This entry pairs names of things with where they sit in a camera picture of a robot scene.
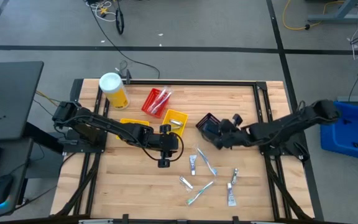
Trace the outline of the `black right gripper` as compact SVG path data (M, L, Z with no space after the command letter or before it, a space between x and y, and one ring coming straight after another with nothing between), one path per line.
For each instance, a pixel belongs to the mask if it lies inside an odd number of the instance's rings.
M219 123L219 135L212 141L218 149L232 148L233 146L250 146L249 135L238 128L243 122L239 114L235 114L232 119L222 119Z

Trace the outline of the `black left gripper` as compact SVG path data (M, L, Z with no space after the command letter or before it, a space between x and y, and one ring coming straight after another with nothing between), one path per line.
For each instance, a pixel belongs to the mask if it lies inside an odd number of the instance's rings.
M170 124L160 126L160 134L149 136L149 149L159 151L160 159L157 159L158 168L170 167L170 158L178 149L178 138L171 132Z

